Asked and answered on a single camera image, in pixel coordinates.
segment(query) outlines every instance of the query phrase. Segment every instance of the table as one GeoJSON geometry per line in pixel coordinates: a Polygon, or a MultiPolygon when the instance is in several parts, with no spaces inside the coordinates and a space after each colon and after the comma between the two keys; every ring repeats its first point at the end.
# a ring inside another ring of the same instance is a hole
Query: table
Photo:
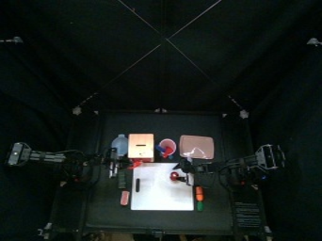
{"type": "MultiPolygon", "coordinates": [[[[117,134],[153,133],[155,141],[171,138],[179,143],[181,135],[212,137],[215,142],[214,162],[252,154],[247,120],[238,116],[203,114],[103,113],[99,117],[84,117],[77,121],[69,148],[99,152],[111,146],[117,134]]],[[[132,184],[132,170],[127,170],[128,189],[132,184]]],[[[212,187],[204,190],[204,210],[194,211],[132,211],[120,206],[117,179],[108,177],[108,169],[100,170],[100,180],[83,200],[81,224],[84,233],[185,233],[232,235],[232,209],[230,195],[218,182],[218,176],[208,179],[212,187]]]]}

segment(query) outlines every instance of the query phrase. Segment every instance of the clear plastic container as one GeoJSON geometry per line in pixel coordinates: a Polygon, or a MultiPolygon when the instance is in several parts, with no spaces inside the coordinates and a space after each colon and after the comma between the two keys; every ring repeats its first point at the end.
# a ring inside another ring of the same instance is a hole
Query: clear plastic container
{"type": "Polygon", "coordinates": [[[117,149],[117,156],[124,156],[128,152],[128,138],[124,134],[119,134],[112,141],[112,148],[117,149]]]}

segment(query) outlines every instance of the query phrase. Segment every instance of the green object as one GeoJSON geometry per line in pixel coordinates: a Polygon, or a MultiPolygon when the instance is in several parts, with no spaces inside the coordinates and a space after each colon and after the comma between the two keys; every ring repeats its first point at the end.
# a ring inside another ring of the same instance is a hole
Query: green object
{"type": "Polygon", "coordinates": [[[196,202],[196,210],[202,212],[204,210],[204,203],[202,201],[196,202]]]}

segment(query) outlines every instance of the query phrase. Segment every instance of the orange object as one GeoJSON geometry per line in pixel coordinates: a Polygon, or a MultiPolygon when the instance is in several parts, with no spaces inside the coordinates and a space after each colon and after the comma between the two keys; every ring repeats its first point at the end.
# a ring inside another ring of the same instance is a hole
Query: orange object
{"type": "Polygon", "coordinates": [[[196,200],[198,201],[204,200],[204,190],[200,186],[196,186],[196,200]]]}
{"type": "Polygon", "coordinates": [[[155,138],[153,134],[128,135],[128,158],[141,162],[155,160],[155,138]]]}

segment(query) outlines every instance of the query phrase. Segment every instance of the red object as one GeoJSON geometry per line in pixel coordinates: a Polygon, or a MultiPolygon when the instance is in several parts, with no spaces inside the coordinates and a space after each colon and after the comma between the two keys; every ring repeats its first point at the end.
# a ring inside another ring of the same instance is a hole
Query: red object
{"type": "Polygon", "coordinates": [[[141,160],[140,161],[133,161],[133,165],[132,165],[132,167],[129,167],[128,169],[133,169],[133,168],[136,168],[137,166],[140,166],[140,164],[141,164],[143,162],[141,162],[141,160]]]}
{"type": "Polygon", "coordinates": [[[120,205],[125,206],[128,204],[129,191],[121,191],[120,205]]]}
{"type": "Polygon", "coordinates": [[[163,157],[165,158],[172,152],[173,152],[173,149],[171,147],[165,147],[165,152],[163,153],[163,157]]]}
{"type": "Polygon", "coordinates": [[[172,171],[171,174],[169,174],[169,179],[171,179],[172,181],[176,181],[177,178],[179,178],[179,173],[177,173],[176,171],[172,171]]]}

